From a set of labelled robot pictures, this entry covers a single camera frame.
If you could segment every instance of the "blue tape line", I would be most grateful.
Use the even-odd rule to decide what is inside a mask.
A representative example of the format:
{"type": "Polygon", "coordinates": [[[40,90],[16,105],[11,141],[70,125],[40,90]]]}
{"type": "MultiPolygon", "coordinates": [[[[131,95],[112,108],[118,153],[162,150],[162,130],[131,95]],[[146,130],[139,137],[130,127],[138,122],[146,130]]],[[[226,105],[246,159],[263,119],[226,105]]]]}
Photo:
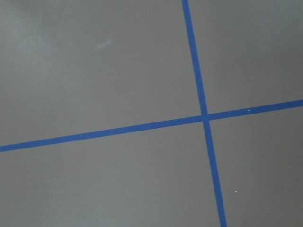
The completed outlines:
{"type": "Polygon", "coordinates": [[[223,118],[238,117],[238,116],[245,116],[245,115],[250,115],[250,114],[258,114],[258,113],[265,113],[265,112],[271,112],[271,111],[276,111],[276,110],[290,109],[290,108],[295,108],[295,107],[300,107],[300,106],[303,106],[303,99],[297,100],[297,101],[292,101],[292,102],[245,108],[245,109],[240,109],[240,110],[231,110],[231,111],[225,111],[225,112],[220,112],[220,113],[211,113],[208,115],[208,118],[209,118],[209,120],[218,120],[218,119],[223,119],[223,118]]]}
{"type": "Polygon", "coordinates": [[[207,107],[206,107],[204,86],[203,86],[203,81],[202,81],[202,76],[201,76],[202,74],[201,74],[201,70],[200,70],[199,57],[198,57],[197,48],[196,48],[194,29],[193,29],[193,25],[192,25],[192,21],[191,21],[188,1],[182,0],[182,5],[183,5],[185,24],[186,24],[186,28],[187,28],[187,36],[188,36],[190,53],[191,53],[191,59],[193,62],[193,68],[194,68],[194,73],[195,73],[196,87],[197,87],[197,92],[198,92],[201,114],[207,116],[207,107]]]}
{"type": "Polygon", "coordinates": [[[210,163],[210,168],[213,178],[214,192],[215,192],[215,198],[217,203],[220,226],[227,227],[222,192],[220,187],[218,167],[217,167],[217,162],[214,152],[214,143],[213,143],[210,123],[208,119],[208,111],[207,111],[206,98],[205,98],[204,86],[202,81],[202,74],[200,70],[199,58],[196,48],[196,41],[195,41],[195,35],[191,21],[188,0],[182,0],[182,6],[183,6],[185,24],[187,28],[189,47],[190,47],[190,52],[191,52],[191,57],[194,67],[194,73],[196,78],[196,86],[197,86],[198,97],[200,102],[200,109],[201,109],[201,114],[204,116],[203,126],[205,132],[205,140],[206,140],[208,158],[209,158],[209,163],[210,163]]]}
{"type": "Polygon", "coordinates": [[[171,127],[171,126],[177,126],[177,125],[183,125],[183,124],[191,124],[191,123],[196,123],[196,122],[201,122],[201,121],[202,121],[202,116],[194,116],[194,117],[179,118],[179,119],[175,119],[175,120],[168,120],[168,121],[162,121],[162,122],[139,124],[139,125],[127,126],[127,127],[122,127],[122,128],[116,128],[116,129],[87,132],[87,133],[82,133],[82,134],[62,136],[62,137],[56,137],[56,138],[50,138],[50,139],[44,139],[44,140],[35,140],[35,141],[30,141],[30,142],[0,146],[0,152],[40,147],[40,146],[46,146],[46,145],[58,144],[58,143],[66,143],[66,142],[72,142],[72,141],[78,141],[78,140],[88,140],[88,139],[92,139],[92,138],[112,136],[112,135],[118,135],[118,134],[124,134],[124,133],[136,132],[136,131],[159,129],[159,128],[165,128],[165,127],[171,127]]]}

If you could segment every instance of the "blue tape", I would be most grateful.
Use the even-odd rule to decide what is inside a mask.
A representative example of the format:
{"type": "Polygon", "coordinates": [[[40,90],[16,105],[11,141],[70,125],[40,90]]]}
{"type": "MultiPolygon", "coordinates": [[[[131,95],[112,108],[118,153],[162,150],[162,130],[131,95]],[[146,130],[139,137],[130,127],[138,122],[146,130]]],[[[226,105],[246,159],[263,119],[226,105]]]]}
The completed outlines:
{"type": "Polygon", "coordinates": [[[220,113],[211,113],[208,115],[208,118],[209,118],[209,120],[218,120],[218,119],[223,119],[223,118],[265,113],[265,112],[284,110],[284,109],[290,109],[290,108],[301,107],[301,106],[303,106],[303,99],[297,100],[297,101],[292,101],[292,102],[286,102],[286,103],[263,105],[263,106],[245,108],[245,109],[240,109],[240,110],[225,111],[225,112],[220,112],[220,113]]]}
{"type": "Polygon", "coordinates": [[[202,116],[194,116],[194,117],[179,118],[179,119],[175,119],[175,120],[168,120],[168,121],[162,121],[162,122],[139,124],[139,125],[127,126],[127,127],[122,127],[122,128],[116,128],[116,129],[87,132],[87,133],[82,133],[82,134],[62,136],[62,137],[56,137],[56,138],[50,138],[50,139],[44,139],[44,140],[35,140],[35,141],[30,141],[30,142],[0,146],[0,152],[40,147],[40,146],[46,146],[46,145],[58,144],[58,143],[66,143],[66,142],[72,142],[72,141],[78,141],[78,140],[88,140],[88,139],[92,139],[92,138],[112,136],[112,135],[118,135],[118,134],[124,134],[124,133],[136,132],[136,131],[159,129],[159,128],[165,128],[165,127],[171,127],[171,126],[177,126],[177,125],[183,125],[183,124],[191,124],[191,123],[196,123],[196,122],[201,122],[201,121],[202,121],[202,116]]]}
{"type": "Polygon", "coordinates": [[[187,28],[189,47],[190,47],[190,52],[191,52],[191,57],[192,57],[192,62],[193,62],[193,67],[194,67],[197,92],[198,92],[198,97],[199,97],[199,102],[200,102],[200,109],[201,109],[202,116],[204,116],[203,117],[203,126],[204,126],[204,132],[205,132],[205,140],[206,140],[208,158],[209,158],[209,163],[210,163],[210,168],[211,168],[211,173],[212,173],[212,178],[213,178],[214,192],[215,192],[215,198],[216,198],[216,203],[217,203],[217,210],[218,210],[218,215],[219,215],[220,226],[227,227],[222,192],[221,192],[221,187],[220,187],[218,167],[217,167],[217,162],[216,162],[215,152],[214,152],[214,143],[213,143],[210,123],[209,123],[209,119],[208,119],[208,111],[207,111],[206,98],[205,98],[204,86],[203,86],[203,81],[202,81],[202,74],[201,74],[201,70],[200,70],[199,58],[198,58],[198,53],[197,53],[197,48],[196,48],[196,41],[195,41],[195,35],[194,35],[193,25],[192,25],[192,21],[191,21],[188,0],[182,0],[182,6],[183,6],[185,24],[186,24],[186,28],[187,28]]]}

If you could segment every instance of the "gray tile section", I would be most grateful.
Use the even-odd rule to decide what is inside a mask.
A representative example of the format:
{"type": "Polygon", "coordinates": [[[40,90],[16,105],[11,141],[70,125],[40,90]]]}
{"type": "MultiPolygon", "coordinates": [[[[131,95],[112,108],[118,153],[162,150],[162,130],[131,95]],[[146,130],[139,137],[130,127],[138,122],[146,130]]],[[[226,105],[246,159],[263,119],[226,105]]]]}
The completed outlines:
{"type": "Polygon", "coordinates": [[[2,227],[218,227],[202,124],[0,153],[2,227]]]}
{"type": "Polygon", "coordinates": [[[211,123],[228,226],[303,226],[303,108],[211,123]]]}
{"type": "Polygon", "coordinates": [[[0,144],[199,115],[180,1],[0,0],[0,144]]]}
{"type": "Polygon", "coordinates": [[[303,99],[303,1],[190,6],[210,113],[303,99]]]}

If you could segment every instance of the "floor tile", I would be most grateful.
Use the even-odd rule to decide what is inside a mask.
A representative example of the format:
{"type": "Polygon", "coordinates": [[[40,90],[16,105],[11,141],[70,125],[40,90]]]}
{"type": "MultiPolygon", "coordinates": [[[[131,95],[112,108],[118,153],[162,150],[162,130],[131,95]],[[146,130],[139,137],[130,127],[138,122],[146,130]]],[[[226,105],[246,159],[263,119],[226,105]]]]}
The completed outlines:
{"type": "Polygon", "coordinates": [[[303,99],[303,1],[190,7],[210,113],[303,99]]]}
{"type": "Polygon", "coordinates": [[[302,114],[211,122],[228,226],[303,225],[302,114]]]}
{"type": "Polygon", "coordinates": [[[200,115],[180,1],[1,0],[0,143],[200,115]]]}
{"type": "Polygon", "coordinates": [[[0,153],[3,227],[219,226],[200,123],[0,153]]]}

